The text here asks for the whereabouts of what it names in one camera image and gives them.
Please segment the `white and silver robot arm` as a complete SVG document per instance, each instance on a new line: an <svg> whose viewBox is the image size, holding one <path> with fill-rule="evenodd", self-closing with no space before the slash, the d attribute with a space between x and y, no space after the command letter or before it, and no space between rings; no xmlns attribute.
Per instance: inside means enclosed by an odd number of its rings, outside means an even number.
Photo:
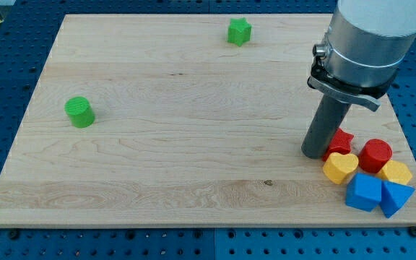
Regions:
<svg viewBox="0 0 416 260"><path fill-rule="evenodd" d="M416 0L339 0L313 47L308 85L324 95L320 110L376 111L415 38Z"/></svg>

